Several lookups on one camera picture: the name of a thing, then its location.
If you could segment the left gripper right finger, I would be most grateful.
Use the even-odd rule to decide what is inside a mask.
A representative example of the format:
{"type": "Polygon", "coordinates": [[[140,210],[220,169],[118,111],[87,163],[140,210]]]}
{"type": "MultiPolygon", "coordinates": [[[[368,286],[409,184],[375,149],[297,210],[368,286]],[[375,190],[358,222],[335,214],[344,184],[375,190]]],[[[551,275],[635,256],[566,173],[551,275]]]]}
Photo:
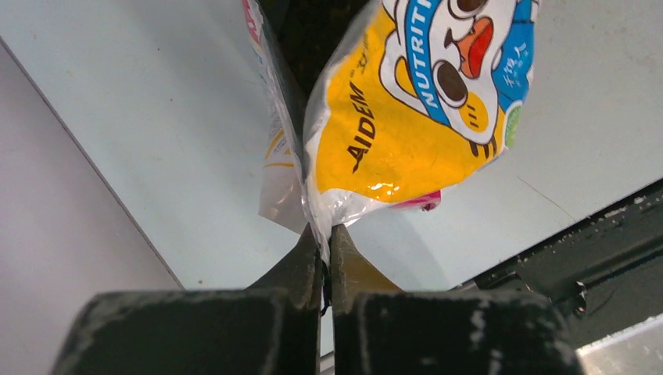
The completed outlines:
{"type": "Polygon", "coordinates": [[[329,239],[337,374],[581,374],[560,314],[528,291],[406,292],[343,225],[329,239]]]}

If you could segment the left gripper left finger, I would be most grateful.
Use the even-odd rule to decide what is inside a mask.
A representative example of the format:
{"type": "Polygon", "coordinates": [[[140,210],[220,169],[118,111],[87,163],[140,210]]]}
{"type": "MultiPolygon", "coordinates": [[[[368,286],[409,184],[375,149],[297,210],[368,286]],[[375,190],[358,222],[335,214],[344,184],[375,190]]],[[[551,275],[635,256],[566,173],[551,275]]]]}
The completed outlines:
{"type": "Polygon", "coordinates": [[[317,374],[322,262],[306,228],[238,290],[116,291],[79,312],[54,374],[317,374]]]}

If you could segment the pet food bag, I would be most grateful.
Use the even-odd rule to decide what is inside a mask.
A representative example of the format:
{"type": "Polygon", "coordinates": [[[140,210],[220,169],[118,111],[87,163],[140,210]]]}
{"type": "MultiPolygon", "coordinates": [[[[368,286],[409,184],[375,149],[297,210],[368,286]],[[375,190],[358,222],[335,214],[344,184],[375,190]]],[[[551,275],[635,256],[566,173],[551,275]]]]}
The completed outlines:
{"type": "Polygon", "coordinates": [[[335,226],[431,210],[514,144],[538,1],[245,1],[271,117],[259,214],[335,226]]]}

